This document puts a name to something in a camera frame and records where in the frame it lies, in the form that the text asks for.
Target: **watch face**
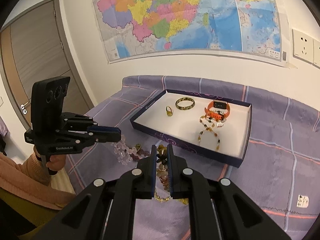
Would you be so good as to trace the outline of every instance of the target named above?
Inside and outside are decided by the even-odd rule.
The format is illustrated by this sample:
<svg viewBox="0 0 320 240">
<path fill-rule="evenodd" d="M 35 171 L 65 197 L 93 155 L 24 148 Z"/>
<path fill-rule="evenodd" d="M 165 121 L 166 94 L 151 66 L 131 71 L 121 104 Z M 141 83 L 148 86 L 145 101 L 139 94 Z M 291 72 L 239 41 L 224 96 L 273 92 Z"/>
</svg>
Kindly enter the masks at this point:
<svg viewBox="0 0 320 240">
<path fill-rule="evenodd" d="M 214 108 L 219 108 L 219 109 L 227 109 L 227 103 L 225 103 L 225 102 L 219 102 L 219 101 L 214 101 L 214 102 L 213 102 L 213 107 L 214 107 Z"/>
</svg>

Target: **door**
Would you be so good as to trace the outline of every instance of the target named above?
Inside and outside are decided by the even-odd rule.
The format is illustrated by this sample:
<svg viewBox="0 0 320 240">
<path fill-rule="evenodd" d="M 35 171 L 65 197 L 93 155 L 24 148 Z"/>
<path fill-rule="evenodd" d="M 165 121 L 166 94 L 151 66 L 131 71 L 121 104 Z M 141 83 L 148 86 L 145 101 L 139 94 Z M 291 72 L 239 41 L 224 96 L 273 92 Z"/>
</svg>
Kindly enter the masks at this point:
<svg viewBox="0 0 320 240">
<path fill-rule="evenodd" d="M 1 33 L 4 73 L 15 103 L 31 126 L 30 102 L 35 82 L 56 76 L 70 76 L 64 112 L 85 114 L 87 103 L 74 78 L 61 42 L 55 0 L 49 0 L 22 14 Z"/>
</svg>

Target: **hand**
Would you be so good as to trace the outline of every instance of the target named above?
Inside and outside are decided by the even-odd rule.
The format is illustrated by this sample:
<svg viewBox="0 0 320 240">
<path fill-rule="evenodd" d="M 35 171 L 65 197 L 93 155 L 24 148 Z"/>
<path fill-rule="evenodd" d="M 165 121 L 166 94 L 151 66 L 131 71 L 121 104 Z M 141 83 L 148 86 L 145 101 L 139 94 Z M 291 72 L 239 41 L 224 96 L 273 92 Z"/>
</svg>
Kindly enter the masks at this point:
<svg viewBox="0 0 320 240">
<path fill-rule="evenodd" d="M 41 157 L 36 149 L 36 146 L 33 147 L 33 151 L 38 157 Z M 66 165 L 66 158 L 66 155 L 52 155 L 46 166 L 52 171 L 60 171 Z"/>
</svg>

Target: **purple plaid bedsheet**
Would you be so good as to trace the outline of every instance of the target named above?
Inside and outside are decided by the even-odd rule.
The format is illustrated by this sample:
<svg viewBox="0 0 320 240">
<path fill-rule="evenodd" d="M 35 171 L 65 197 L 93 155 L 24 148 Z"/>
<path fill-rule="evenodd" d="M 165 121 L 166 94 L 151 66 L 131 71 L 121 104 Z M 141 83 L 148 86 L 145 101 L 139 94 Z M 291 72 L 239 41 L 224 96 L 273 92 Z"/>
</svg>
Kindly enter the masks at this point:
<svg viewBox="0 0 320 240">
<path fill-rule="evenodd" d="M 320 212 L 320 112 L 291 98 L 249 86 L 203 78 L 130 76 L 122 89 L 87 115 L 99 125 L 116 126 L 127 145 L 140 143 L 144 150 L 165 144 L 134 130 L 129 119 L 164 89 L 203 93 L 252 104 L 252 128 L 245 159 L 239 168 L 174 147 L 188 166 L 209 179 L 230 178 L 293 240 L 301 240 Z M 66 171 L 78 194 L 96 178 L 119 178 L 136 163 L 121 165 L 109 143 L 98 143 L 82 154 L 69 155 Z M 159 180 L 158 194 L 167 192 Z M 307 208 L 297 207 L 298 195 L 309 197 Z M 160 203 L 137 200 L 134 240 L 186 240 L 188 207 L 177 200 Z"/>
</svg>

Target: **wall socket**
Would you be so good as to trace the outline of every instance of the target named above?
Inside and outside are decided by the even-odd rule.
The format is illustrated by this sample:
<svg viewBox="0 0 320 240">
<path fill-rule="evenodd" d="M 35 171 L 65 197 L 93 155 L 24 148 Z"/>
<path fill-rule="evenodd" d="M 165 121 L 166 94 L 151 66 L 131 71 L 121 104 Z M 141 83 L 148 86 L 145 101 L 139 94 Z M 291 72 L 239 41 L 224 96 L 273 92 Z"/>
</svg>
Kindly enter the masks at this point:
<svg viewBox="0 0 320 240">
<path fill-rule="evenodd" d="M 313 64 L 317 67 L 320 67 L 320 42 L 313 39 Z"/>
<path fill-rule="evenodd" d="M 292 29 L 293 56 L 313 63 L 313 38 Z"/>
</svg>

